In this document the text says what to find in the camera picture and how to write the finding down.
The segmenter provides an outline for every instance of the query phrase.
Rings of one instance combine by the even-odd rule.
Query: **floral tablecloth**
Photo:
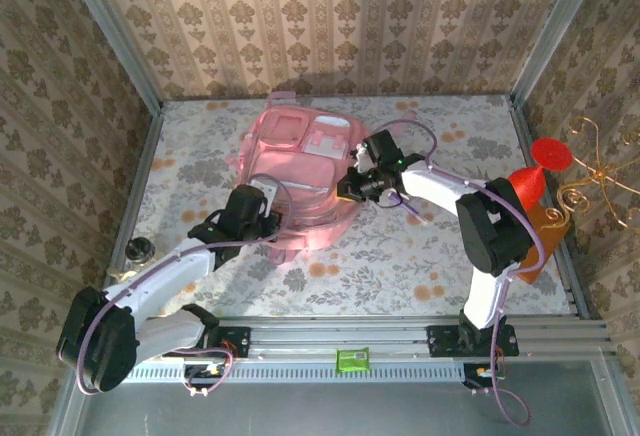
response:
[[[187,231],[223,208],[235,172],[225,162],[261,113],[263,101],[170,102],[147,182],[135,234],[158,251],[174,247]],[[524,165],[503,96],[359,97],[302,100],[326,111],[351,114],[368,127],[401,118],[408,110],[438,135],[434,162],[472,178],[506,176]],[[419,129],[397,137],[406,153],[428,147]],[[427,224],[403,209],[366,205],[348,232],[323,251],[301,252],[276,267],[265,247],[241,255],[173,298],[164,312],[197,302],[218,316],[454,315],[471,280],[455,217],[416,201]],[[511,286],[512,314],[568,313],[553,259],[532,286]]]

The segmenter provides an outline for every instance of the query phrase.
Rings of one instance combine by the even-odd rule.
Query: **gold wire decoration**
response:
[[[558,199],[560,210],[556,208],[547,208],[547,217],[554,222],[546,225],[545,227],[561,228],[569,223],[571,213],[584,213],[588,211],[591,207],[589,198],[587,198],[578,188],[597,184],[602,191],[604,200],[609,207],[609,211],[611,212],[613,219],[624,228],[640,232],[640,225],[637,224],[637,220],[640,219],[640,208],[637,206],[627,208],[627,216],[626,218],[623,218],[618,214],[609,198],[609,190],[614,187],[622,188],[640,196],[639,190],[622,184],[616,179],[617,174],[621,169],[628,168],[629,166],[640,162],[640,156],[627,161],[620,166],[615,166],[605,162],[600,155],[600,128],[598,125],[586,116],[575,116],[569,123],[569,129],[574,134],[585,132],[586,128],[589,126],[595,129],[596,132],[595,163],[589,165],[575,156],[573,157],[573,160],[586,170],[587,175],[582,179],[563,184],[558,188],[556,191],[556,197]],[[626,146],[640,146],[640,128],[630,129],[624,132],[621,139],[622,143]]]

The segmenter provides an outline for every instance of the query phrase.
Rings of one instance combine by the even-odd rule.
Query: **orange block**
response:
[[[555,249],[562,242],[565,235],[567,234],[567,231],[569,231],[568,224],[561,228],[542,229],[543,226],[547,224],[552,224],[554,222],[551,219],[549,219],[549,217],[547,216],[545,212],[546,209],[547,208],[545,208],[540,203],[538,203],[529,211],[527,211],[527,216],[529,218],[529,221],[531,222],[536,232],[538,233],[538,236],[540,236],[540,239],[542,240],[542,246],[544,247],[544,252],[546,254],[545,263],[549,260],[549,258],[551,257]],[[533,246],[529,250],[529,253],[527,253],[527,257],[522,262],[520,267],[530,268],[531,266],[536,264],[537,261],[538,261],[538,250],[536,249],[535,246]],[[520,274],[519,276],[520,276],[520,279],[522,279],[523,281],[529,284],[533,284],[533,282],[536,280],[536,278],[538,277],[541,271],[542,269],[539,269],[537,271]]]

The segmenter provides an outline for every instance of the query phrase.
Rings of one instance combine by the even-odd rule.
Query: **table surface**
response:
[[[438,135],[435,164],[470,178],[507,176],[525,164],[505,96],[309,98],[301,104],[356,116],[369,128],[412,109]],[[135,235],[148,237],[163,253],[225,206],[236,179],[225,159],[237,154],[263,105],[261,100],[165,104]],[[412,127],[396,140],[405,154],[428,148],[428,137]],[[238,258],[184,288],[163,313],[196,302],[226,317],[457,314],[471,281],[457,220],[433,204],[414,205],[427,224],[401,208],[367,204],[333,247],[301,252],[281,266],[265,258],[264,246],[244,248]],[[511,285],[506,308],[512,314],[570,312],[553,258],[533,285],[520,280]]]

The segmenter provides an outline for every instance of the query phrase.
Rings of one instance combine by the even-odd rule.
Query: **damask wallpaper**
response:
[[[607,164],[640,155],[640,0],[585,0],[528,100],[530,123],[539,136],[568,142],[579,158],[594,162],[596,134],[572,134],[574,115],[600,126],[599,146]],[[636,145],[623,143],[636,131]],[[580,176],[577,165],[560,183]],[[640,188],[640,164],[617,171],[616,179]],[[640,408],[640,233],[619,226],[596,185],[582,191],[591,209],[575,216],[571,253],[595,309],[608,321],[620,361]],[[640,198],[611,189],[616,212]]]
[[[109,0],[163,99],[508,93],[555,0]]]
[[[0,435],[44,434],[150,122],[82,0],[0,0]]]

